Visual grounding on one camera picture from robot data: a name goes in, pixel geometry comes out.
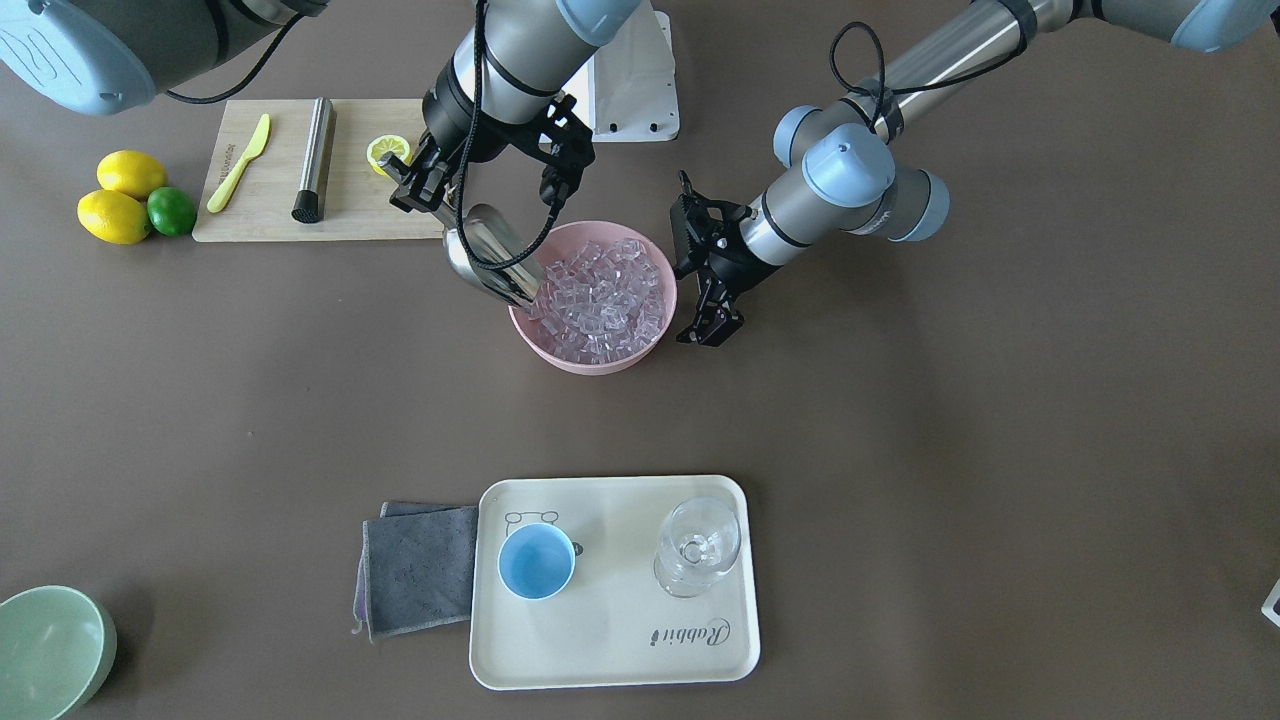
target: black cable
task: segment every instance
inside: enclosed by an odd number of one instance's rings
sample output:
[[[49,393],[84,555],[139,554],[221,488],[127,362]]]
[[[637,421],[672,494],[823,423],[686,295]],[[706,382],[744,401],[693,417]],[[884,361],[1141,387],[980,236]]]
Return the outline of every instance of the black cable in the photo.
[[[253,78],[257,77],[257,73],[262,72],[262,68],[266,67],[266,61],[271,59],[271,54],[275,53],[275,49],[280,46],[280,42],[284,40],[284,36],[288,35],[289,31],[293,29],[293,26],[298,24],[298,20],[301,20],[305,17],[306,15],[303,15],[302,13],[298,13],[292,18],[289,18],[289,22],[284,23],[284,27],[280,28],[280,32],[275,33],[275,37],[271,40],[271,44],[266,46],[266,50],[262,53],[262,56],[259,58],[257,64],[253,65],[253,69],[251,69],[248,74],[244,76],[244,79],[236,83],[236,86],[228,90],[227,92],[219,92],[218,95],[211,95],[209,97],[188,97],[186,95],[178,95],[172,90],[166,90],[164,94],[168,95],[169,97],[173,97],[174,100],[182,102],[189,102],[192,105],[211,105],[214,102],[221,102],[223,100],[227,100],[232,95],[236,95],[237,92],[248,87],[248,83],[253,82]]]
[[[1276,13],[1276,22],[1280,23],[1280,10],[1277,10],[1277,13]],[[872,38],[872,44],[876,46],[876,63],[877,63],[878,70],[879,70],[878,76],[879,76],[879,86],[881,87],[879,87],[879,92],[874,95],[874,97],[876,97],[876,111],[872,114],[870,122],[868,123],[869,128],[874,128],[876,123],[884,118],[884,96],[886,96],[886,92],[892,94],[892,95],[908,95],[908,94],[911,94],[911,92],[928,92],[931,90],[942,90],[943,87],[951,87],[952,85],[960,85],[963,82],[969,82],[970,79],[974,79],[977,77],[984,76],[984,74],[989,73],[991,70],[995,70],[996,68],[1002,67],[1005,63],[1009,63],[1014,58],[1021,55],[1027,50],[1027,44],[1028,44],[1028,41],[1027,41],[1027,31],[1021,26],[1019,26],[1018,27],[1018,32],[1019,32],[1020,37],[1018,40],[1018,47],[1015,47],[1012,51],[1010,51],[1004,58],[996,60],[995,63],[991,63],[991,64],[984,65],[982,68],[978,68],[975,70],[968,72],[965,74],[956,76],[954,78],[948,78],[948,79],[943,79],[943,81],[938,81],[938,82],[933,82],[933,83],[929,83],[929,85],[920,85],[920,86],[916,86],[916,87],[886,87],[886,78],[884,78],[884,46],[881,44],[879,36],[867,23],[852,22],[852,23],[849,23],[845,27],[842,27],[840,29],[840,32],[836,33],[836,37],[831,41],[831,51],[828,54],[828,61],[831,63],[831,73],[833,76],[836,76],[836,82],[838,82],[840,86],[844,87],[845,90],[847,90],[849,92],[852,92],[855,95],[861,95],[864,97],[872,97],[873,95],[865,87],[858,87],[855,85],[850,85],[849,81],[845,79],[845,77],[841,74],[840,68],[836,65],[836,47],[840,45],[841,38],[845,37],[845,33],[847,33],[850,29],[854,29],[854,28],[858,28],[858,29],[861,29],[861,31],[867,32],[867,35]]]
[[[836,37],[832,38],[832,41],[831,41],[831,51],[829,51],[829,54],[827,56],[827,60],[831,63],[831,74],[836,76],[836,82],[838,82],[841,85],[841,87],[844,87],[849,92],[854,92],[854,94],[858,94],[858,95],[864,95],[864,96],[868,96],[868,97],[870,96],[870,92],[865,87],[858,87],[855,85],[850,85],[849,81],[845,79],[845,76],[840,74],[840,67],[836,65],[836,47],[840,46],[840,41],[845,37],[845,33],[847,33],[849,31],[851,31],[854,28],[858,28],[858,29],[865,32],[872,38],[872,45],[876,46],[876,63],[877,63],[877,65],[879,68],[879,76],[878,76],[879,77],[879,92],[876,95],[876,111],[872,113],[872,124],[874,126],[877,119],[884,117],[884,92],[886,92],[886,87],[884,87],[884,82],[886,82],[886,77],[884,77],[884,46],[881,45],[879,36],[876,35],[876,31],[872,29],[872,26],[869,26],[869,24],[867,24],[864,22],[854,20],[854,22],[846,24],[845,27],[840,28],[840,32],[837,32]]]
[[[481,270],[506,270],[507,268],[513,268],[525,261],[526,258],[534,254],[535,250],[547,240],[547,233],[552,231],[552,225],[556,224],[556,219],[559,217],[561,208],[564,206],[564,201],[557,200],[552,204],[550,210],[547,213],[547,223],[543,225],[538,237],[529,243],[520,254],[517,254],[511,260],[504,260],[502,263],[489,263],[488,260],[481,260],[476,256],[475,251],[471,250],[471,243],[467,241],[466,229],[463,228],[463,206],[462,196],[467,184],[467,167],[471,164],[471,143],[475,142],[476,131],[480,127],[480,108],[484,94],[484,74],[480,70],[480,63],[485,60],[488,50],[484,40],[484,18],[488,10],[488,0],[477,0],[476,3],[476,28],[471,40],[472,50],[475,54],[471,60],[471,69],[475,73],[475,88],[471,94],[471,126],[467,127],[467,138],[462,143],[462,158],[458,161],[458,190],[457,190],[457,211],[458,211],[458,242],[462,243],[462,250],[467,254],[467,259],[471,264],[480,268]]]

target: lemon slice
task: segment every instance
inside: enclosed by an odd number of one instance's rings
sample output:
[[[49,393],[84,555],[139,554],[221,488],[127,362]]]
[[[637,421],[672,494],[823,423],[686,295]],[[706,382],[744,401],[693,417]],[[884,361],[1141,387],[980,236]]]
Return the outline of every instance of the lemon slice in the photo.
[[[374,172],[383,177],[387,177],[387,173],[378,167],[378,159],[388,152],[394,152],[397,158],[408,163],[408,158],[412,155],[413,149],[410,146],[407,140],[398,135],[375,137],[374,141],[369,143],[365,156],[369,158],[369,164],[374,167]]]

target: wooden cutting board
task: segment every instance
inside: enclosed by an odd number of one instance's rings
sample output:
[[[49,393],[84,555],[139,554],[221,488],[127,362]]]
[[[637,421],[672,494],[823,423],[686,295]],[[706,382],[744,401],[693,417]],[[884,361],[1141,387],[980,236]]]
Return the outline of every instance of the wooden cutting board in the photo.
[[[192,237],[200,242],[439,240],[443,228],[434,217],[402,213],[387,202],[396,183],[365,159],[369,142],[380,135],[399,135],[417,145],[424,129],[420,100],[334,100],[324,220],[303,224],[289,215],[314,105],[315,99],[227,102]],[[250,163],[227,208],[209,213],[205,204],[244,150],[262,113],[271,115],[266,149]]]

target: blue cup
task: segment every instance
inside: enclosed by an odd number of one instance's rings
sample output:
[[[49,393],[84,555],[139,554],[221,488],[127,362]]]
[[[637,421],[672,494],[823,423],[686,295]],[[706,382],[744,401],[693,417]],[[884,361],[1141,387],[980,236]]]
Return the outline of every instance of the blue cup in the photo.
[[[535,523],[507,536],[498,551],[498,575],[525,600],[545,600],[573,577],[573,543],[556,525]]]

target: lemon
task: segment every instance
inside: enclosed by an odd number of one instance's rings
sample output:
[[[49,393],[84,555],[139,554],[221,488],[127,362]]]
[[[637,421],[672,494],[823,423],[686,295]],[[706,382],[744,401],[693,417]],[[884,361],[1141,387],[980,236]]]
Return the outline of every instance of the lemon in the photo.
[[[97,183],[104,190],[115,190],[136,200],[146,200],[166,181],[160,160],[137,150],[116,150],[97,164]]]
[[[397,158],[408,163],[410,155],[413,154],[413,147],[410,146],[407,140],[398,135],[375,137],[365,150],[365,156],[369,158],[369,164],[374,167],[374,172],[383,177],[387,177],[387,173],[378,167],[378,159],[387,152],[394,152]]]
[[[81,197],[76,217],[93,236],[115,245],[133,245],[151,232],[147,209],[115,190],[95,190]]]

